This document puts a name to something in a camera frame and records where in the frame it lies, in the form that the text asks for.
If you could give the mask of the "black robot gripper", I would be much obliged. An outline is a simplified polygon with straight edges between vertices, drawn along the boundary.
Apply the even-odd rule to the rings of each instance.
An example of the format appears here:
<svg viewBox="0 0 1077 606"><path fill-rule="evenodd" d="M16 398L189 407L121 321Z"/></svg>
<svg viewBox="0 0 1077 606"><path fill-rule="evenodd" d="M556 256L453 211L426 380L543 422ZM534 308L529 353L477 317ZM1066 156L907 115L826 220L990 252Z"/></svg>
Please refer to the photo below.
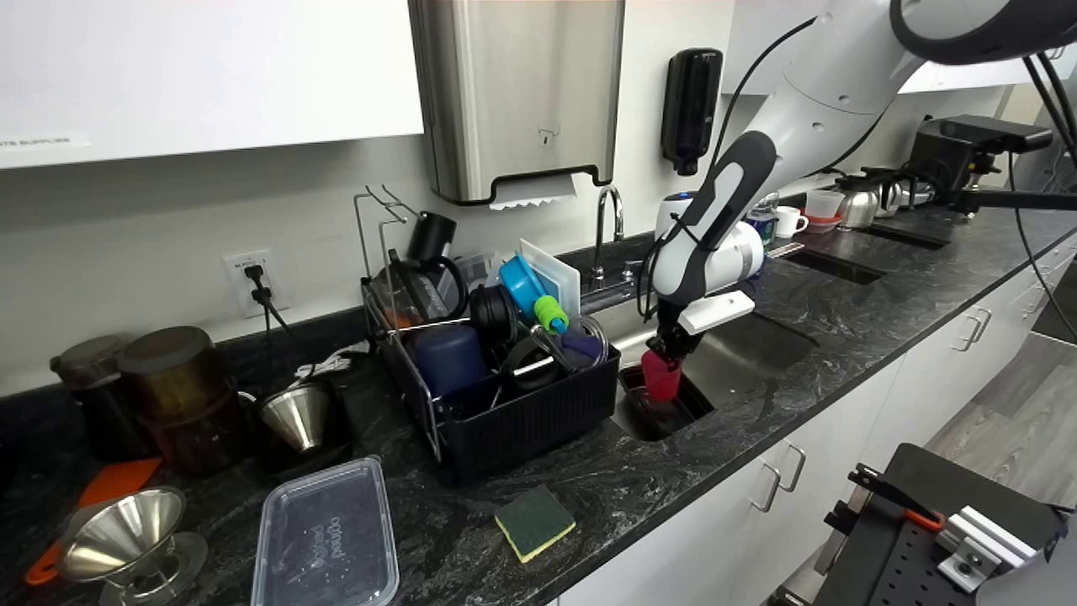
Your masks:
<svg viewBox="0 0 1077 606"><path fill-rule="evenodd" d="M740 283L766 266L766 239L753 227L733 224L716 244L680 217L658 236L644 293L652 299L649 317L658 336L649 352L659 359L683 359L697 352L701 336L722 322L740 321L753 299ZM672 407L644 400L644 419L652 437L672 431Z"/></svg>

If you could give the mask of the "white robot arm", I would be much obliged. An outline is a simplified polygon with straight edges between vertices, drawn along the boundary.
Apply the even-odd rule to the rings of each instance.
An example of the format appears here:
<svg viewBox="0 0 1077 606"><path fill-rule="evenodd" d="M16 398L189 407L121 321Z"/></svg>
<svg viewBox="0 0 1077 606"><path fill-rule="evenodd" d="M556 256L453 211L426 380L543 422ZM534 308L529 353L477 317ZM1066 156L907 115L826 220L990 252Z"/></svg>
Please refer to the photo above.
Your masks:
<svg viewBox="0 0 1077 606"><path fill-rule="evenodd" d="M1077 0L830 0L804 30L808 59L658 229L644 404L670 410L701 336L753 309L740 283L761 270L766 247L740 224L747 208L851 153L926 61L985 64L1075 41Z"/></svg>

